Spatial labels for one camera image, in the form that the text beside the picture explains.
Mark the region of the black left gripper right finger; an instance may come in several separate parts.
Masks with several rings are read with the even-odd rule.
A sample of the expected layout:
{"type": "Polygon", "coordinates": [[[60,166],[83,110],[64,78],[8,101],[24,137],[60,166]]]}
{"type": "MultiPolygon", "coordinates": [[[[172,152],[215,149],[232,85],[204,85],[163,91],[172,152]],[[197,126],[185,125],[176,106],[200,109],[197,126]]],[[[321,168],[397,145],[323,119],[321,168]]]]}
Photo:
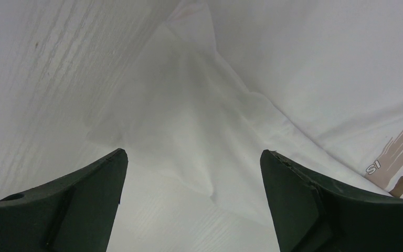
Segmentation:
{"type": "Polygon", "coordinates": [[[281,251],[403,251],[403,199],[369,192],[265,150],[264,189],[281,251]]]}

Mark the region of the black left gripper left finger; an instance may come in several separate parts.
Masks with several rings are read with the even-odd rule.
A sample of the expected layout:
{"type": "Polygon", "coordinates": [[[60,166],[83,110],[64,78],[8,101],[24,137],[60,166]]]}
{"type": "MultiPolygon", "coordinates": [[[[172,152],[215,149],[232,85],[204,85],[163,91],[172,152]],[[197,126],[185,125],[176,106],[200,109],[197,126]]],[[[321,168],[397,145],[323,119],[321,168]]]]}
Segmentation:
{"type": "Polygon", "coordinates": [[[128,156],[116,149],[70,174],[0,200],[0,251],[106,251],[128,156]]]}

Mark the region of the white printed t-shirt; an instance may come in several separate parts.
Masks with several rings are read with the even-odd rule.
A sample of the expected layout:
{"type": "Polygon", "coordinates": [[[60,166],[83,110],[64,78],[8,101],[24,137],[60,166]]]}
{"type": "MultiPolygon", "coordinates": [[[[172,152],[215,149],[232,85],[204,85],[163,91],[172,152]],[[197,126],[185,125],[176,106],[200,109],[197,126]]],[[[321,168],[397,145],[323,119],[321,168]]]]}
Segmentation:
{"type": "Polygon", "coordinates": [[[263,150],[403,198],[403,1],[181,1],[89,140],[270,223],[263,150]]]}

